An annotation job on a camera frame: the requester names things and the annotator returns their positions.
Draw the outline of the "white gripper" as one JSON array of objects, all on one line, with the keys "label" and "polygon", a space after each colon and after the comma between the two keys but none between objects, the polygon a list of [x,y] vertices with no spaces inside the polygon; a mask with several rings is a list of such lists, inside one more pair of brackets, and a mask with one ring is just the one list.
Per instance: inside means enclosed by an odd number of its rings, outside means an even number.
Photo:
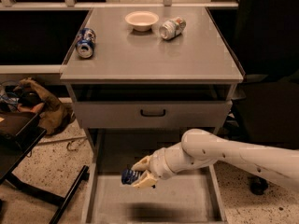
[{"label": "white gripper", "polygon": [[150,188],[156,185],[157,178],[166,180],[174,176],[176,173],[171,169],[174,156],[173,149],[163,147],[142,158],[132,166],[132,170],[135,171],[132,186],[137,189]]}]

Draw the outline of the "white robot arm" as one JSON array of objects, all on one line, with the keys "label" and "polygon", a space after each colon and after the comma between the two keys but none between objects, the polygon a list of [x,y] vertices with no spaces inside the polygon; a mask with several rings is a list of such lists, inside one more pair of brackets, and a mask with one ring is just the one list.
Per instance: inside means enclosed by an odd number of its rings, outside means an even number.
[{"label": "white robot arm", "polygon": [[224,161],[285,189],[299,191],[299,151],[226,140],[201,129],[190,129],[181,141],[163,147],[135,163],[141,176],[137,189],[156,185],[186,170]]}]

